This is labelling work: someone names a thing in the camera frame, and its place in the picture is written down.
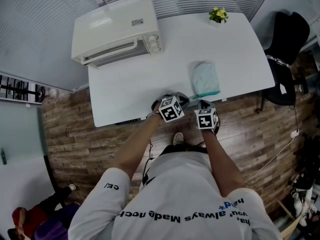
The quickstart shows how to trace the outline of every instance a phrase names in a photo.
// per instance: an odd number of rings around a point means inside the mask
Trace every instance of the oven label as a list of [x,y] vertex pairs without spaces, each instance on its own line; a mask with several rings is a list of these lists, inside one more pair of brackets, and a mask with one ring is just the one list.
[[135,19],[131,21],[131,25],[135,26],[135,25],[140,25],[144,23],[144,19],[143,18],[139,18],[139,19]]

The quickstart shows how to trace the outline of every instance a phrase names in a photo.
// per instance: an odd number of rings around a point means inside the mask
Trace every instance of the white cord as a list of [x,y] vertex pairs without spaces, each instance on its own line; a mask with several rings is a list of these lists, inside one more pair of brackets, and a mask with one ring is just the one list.
[[286,147],[288,147],[288,146],[294,141],[294,139],[295,139],[295,137],[293,137],[292,140],[291,140],[287,145],[285,145],[285,146],[279,151],[279,153],[276,154],[269,162],[267,162],[260,170],[258,170],[258,171],[257,171],[254,175],[252,175],[250,178],[247,178],[244,182],[247,182],[248,180],[250,180],[250,179],[252,179],[254,176],[256,176],[258,173],[260,173],[261,170],[262,170],[263,168],[265,168],[268,164],[270,164],[271,161],[272,161],[273,159],[275,159],[275,158],[282,152],[282,150],[284,150]]

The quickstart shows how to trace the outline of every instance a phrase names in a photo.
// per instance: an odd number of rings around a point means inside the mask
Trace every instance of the potted plant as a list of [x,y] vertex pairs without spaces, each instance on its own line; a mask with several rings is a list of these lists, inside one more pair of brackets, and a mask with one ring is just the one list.
[[228,19],[225,8],[213,8],[213,11],[209,12],[209,15],[210,25],[214,27],[219,27],[222,21],[226,23]]

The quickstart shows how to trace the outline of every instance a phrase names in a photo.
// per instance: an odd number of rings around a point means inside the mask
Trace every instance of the office chair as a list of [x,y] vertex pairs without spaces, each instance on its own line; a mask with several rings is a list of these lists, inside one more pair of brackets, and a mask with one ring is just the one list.
[[293,106],[296,103],[295,85],[302,85],[304,94],[309,92],[307,81],[303,75],[303,68],[298,68],[299,78],[293,80],[289,65],[295,62],[300,49],[306,43],[310,28],[305,19],[294,12],[287,15],[278,12],[275,16],[274,32],[270,48],[265,55],[269,62],[275,86],[262,91],[261,107],[255,111],[259,113],[264,108],[265,99],[282,105]]

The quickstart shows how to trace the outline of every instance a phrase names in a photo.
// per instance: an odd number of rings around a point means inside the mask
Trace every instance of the black pants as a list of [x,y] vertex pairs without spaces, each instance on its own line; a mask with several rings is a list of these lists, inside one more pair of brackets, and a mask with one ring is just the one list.
[[[174,153],[174,152],[184,152],[187,150],[187,148],[188,148],[188,146],[184,145],[184,144],[169,145],[162,151],[161,155],[168,154],[168,153]],[[188,151],[208,154],[206,147],[192,146],[191,148],[188,149]]]
[[39,203],[39,206],[45,212],[46,216],[50,218],[54,214],[56,206],[63,202],[70,195],[70,193],[70,187],[66,186],[62,189],[59,189],[52,196],[43,200],[41,203]]

